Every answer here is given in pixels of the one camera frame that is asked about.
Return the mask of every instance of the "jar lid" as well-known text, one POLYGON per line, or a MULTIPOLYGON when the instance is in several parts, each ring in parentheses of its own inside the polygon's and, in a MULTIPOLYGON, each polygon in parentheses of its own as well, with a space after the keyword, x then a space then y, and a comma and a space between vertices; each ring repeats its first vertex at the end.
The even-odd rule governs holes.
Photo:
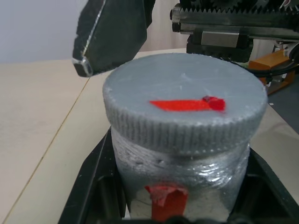
POLYGON ((265 87, 245 69, 179 53, 120 66, 106 79, 103 97, 108 120, 122 137, 151 150, 186 155, 247 144, 267 105, 265 87))

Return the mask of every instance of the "black holder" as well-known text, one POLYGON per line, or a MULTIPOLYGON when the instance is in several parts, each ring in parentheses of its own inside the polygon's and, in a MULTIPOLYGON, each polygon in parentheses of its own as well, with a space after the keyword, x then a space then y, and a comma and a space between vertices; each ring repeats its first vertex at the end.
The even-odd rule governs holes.
MULTIPOLYGON (((125 210, 126 200, 109 130, 85 159, 59 224, 158 223, 153 220, 121 220, 125 216, 125 210)), ((189 223, 183 217, 173 217, 165 222, 165 224, 189 223)), ((213 220, 198 220, 195 223, 218 224, 213 220)), ((244 181, 227 223, 299 223, 299 206, 266 161, 252 149, 244 181)))

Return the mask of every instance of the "red tape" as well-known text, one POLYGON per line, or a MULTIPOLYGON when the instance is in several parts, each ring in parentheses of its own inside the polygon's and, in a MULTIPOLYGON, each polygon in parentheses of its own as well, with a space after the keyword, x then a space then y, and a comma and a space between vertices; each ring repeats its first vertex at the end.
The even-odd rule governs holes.
POLYGON ((152 200, 152 219, 164 222, 172 216, 182 216, 186 207, 188 191, 173 183, 146 186, 152 200))
POLYGON ((210 96, 205 96, 200 100, 152 100, 150 103, 162 110, 174 112, 206 110, 224 111, 226 107, 225 100, 210 96))

